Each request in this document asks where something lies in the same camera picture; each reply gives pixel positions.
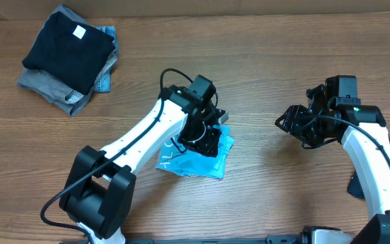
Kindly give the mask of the light blue printed t-shirt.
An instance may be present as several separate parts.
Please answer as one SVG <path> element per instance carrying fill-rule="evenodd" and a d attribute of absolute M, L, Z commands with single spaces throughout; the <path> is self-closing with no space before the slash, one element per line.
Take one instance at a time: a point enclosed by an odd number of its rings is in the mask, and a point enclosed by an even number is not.
<path fill-rule="evenodd" d="M 231 127 L 229 125 L 219 125 L 215 128 L 221 131 L 216 157 L 206 157 L 191 150 L 183 151 L 185 148 L 182 144 L 168 140 L 160 148 L 156 168 L 178 176 L 223 179 L 226 159 L 235 140 L 230 136 Z"/>

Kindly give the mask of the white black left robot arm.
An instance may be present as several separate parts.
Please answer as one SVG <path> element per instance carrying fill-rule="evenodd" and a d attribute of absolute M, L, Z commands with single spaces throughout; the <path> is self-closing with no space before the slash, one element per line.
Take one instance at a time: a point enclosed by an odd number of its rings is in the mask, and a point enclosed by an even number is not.
<path fill-rule="evenodd" d="M 130 131 L 76 155 L 64 189 L 41 209 L 41 220 L 84 234 L 86 243 L 124 243 L 137 174 L 166 142 L 205 157 L 219 154 L 219 125 L 227 113 L 212 102 L 213 82 L 202 75 L 188 87 L 160 86 L 153 109 Z"/>

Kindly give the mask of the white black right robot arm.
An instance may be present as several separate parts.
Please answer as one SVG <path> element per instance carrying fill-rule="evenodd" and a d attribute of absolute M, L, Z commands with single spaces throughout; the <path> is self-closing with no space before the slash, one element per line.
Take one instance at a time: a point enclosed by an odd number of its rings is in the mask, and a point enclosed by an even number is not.
<path fill-rule="evenodd" d="M 308 106 L 290 106 L 275 124 L 307 150 L 332 142 L 342 145 L 362 187 L 368 223 L 356 236 L 306 226 L 300 243 L 390 243 L 390 142 L 380 108 L 361 103 L 357 78 L 351 75 L 329 77 L 306 96 Z"/>

